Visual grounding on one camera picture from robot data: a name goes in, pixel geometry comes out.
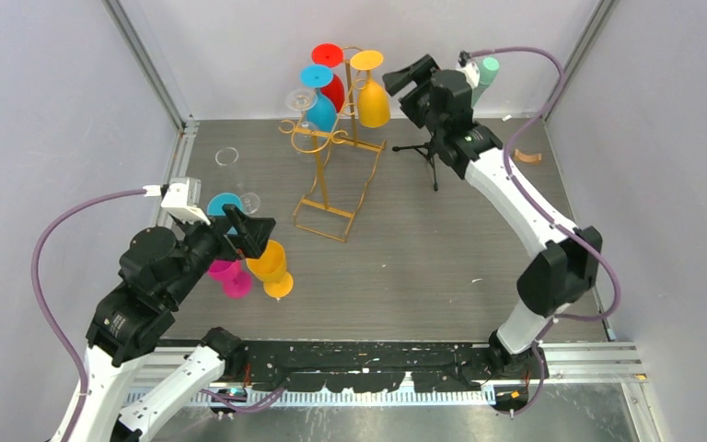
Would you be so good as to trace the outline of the blue wine glass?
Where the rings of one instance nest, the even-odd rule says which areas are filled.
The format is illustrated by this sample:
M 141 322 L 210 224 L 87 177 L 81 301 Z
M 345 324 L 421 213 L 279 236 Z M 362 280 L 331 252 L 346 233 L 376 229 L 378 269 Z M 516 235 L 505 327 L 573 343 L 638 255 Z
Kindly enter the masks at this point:
M 242 202 L 240 197 L 232 192 L 222 192 L 214 196 L 207 204 L 205 213 L 211 222 L 217 217 L 223 217 L 226 220 L 225 206 L 227 204 L 234 205 L 238 209 L 238 220 L 244 221 L 245 213 L 242 211 Z
M 331 133 L 337 121 L 337 111 L 331 101 L 323 95 L 321 89 L 332 79 L 332 71 L 321 64 L 311 64 L 300 72 L 300 81 L 305 87 L 316 91 L 317 104 L 307 112 L 307 117 L 322 132 Z

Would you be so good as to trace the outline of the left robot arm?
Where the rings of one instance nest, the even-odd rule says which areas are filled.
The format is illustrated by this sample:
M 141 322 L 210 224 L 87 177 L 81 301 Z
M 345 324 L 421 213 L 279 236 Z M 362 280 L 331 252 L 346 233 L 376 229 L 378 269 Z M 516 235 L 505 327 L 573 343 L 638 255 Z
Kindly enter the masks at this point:
M 265 252 L 275 220 L 244 215 L 233 204 L 224 211 L 211 219 L 180 222 L 183 238 L 167 227 L 149 227 L 132 238 L 120 257 L 121 282 L 94 312 L 79 391 L 52 440 L 150 441 L 202 388 L 244 373 L 246 345 L 214 327 L 142 399 L 123 404 L 180 304 L 212 264 L 259 258 Z

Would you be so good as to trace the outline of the pink wine glass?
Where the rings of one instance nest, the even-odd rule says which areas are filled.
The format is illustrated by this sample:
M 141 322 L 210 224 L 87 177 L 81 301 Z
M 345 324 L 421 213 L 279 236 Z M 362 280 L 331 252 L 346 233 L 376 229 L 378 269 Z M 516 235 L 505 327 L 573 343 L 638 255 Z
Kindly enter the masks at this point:
M 246 297 L 252 288 L 252 277 L 242 269 L 240 261 L 216 260 L 207 274 L 221 285 L 223 293 L 229 298 Z

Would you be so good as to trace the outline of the clear wine glass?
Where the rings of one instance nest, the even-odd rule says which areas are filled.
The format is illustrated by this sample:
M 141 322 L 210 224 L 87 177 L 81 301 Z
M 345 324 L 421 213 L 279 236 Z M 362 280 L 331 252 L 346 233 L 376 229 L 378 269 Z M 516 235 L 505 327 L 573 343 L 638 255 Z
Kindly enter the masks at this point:
M 301 151 L 310 151 L 318 147 L 318 139 L 311 132 L 317 134 L 320 129 L 307 117 L 307 112 L 317 104 L 317 101 L 316 91 L 309 87 L 295 88 L 284 100 L 285 106 L 298 115 L 296 128 L 299 132 L 295 133 L 294 142 Z
M 252 190 L 238 150 L 231 146 L 222 147 L 215 153 L 214 160 L 222 170 L 226 191 L 239 197 L 246 215 L 254 215 L 261 207 L 261 198 Z

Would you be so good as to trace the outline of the yellow wine glass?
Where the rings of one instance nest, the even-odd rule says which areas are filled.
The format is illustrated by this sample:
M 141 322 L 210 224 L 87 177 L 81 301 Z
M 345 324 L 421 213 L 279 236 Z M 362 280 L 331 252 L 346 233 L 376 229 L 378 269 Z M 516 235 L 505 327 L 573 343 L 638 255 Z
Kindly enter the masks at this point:
M 293 290 L 294 278 L 287 270 L 285 249 L 278 241 L 270 239 L 263 254 L 247 258 L 246 265 L 262 283 L 267 296 L 279 300 Z
M 388 94 L 373 77 L 373 71 L 383 62 L 383 54 L 375 50 L 364 50 L 351 58 L 352 68 L 365 73 L 364 85 L 356 87 L 356 107 L 359 121 L 364 127 L 378 128 L 390 120 Z

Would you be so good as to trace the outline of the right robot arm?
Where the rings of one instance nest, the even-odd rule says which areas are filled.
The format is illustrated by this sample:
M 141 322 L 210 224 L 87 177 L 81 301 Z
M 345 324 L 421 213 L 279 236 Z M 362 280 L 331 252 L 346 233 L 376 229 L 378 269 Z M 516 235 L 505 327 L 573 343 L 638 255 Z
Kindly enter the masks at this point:
M 524 352 L 552 318 L 594 286 L 594 255 L 602 248 L 602 237 L 595 228 L 580 229 L 554 210 L 518 170 L 499 138 L 474 120 L 473 105 L 498 71 L 496 59 L 475 61 L 462 52 L 454 69 L 442 69 L 425 55 L 382 80 L 390 96 L 404 94 L 400 109 L 431 135 L 422 146 L 428 161 L 440 159 L 486 197 L 531 259 L 517 279 L 514 310 L 490 339 L 490 369 L 511 378 L 525 366 Z

